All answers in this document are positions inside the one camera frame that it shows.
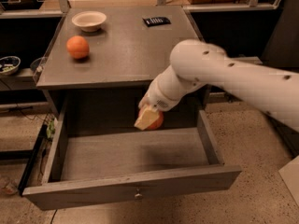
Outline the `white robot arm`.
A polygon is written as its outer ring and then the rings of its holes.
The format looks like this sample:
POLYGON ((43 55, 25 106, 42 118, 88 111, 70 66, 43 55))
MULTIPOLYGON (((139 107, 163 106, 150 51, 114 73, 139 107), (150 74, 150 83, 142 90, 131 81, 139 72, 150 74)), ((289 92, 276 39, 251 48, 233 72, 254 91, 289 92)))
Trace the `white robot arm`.
POLYGON ((190 39, 175 45, 170 65, 150 83, 138 105, 136 128, 148 129, 163 111, 206 84, 299 131, 298 73, 231 59, 218 46, 190 39))

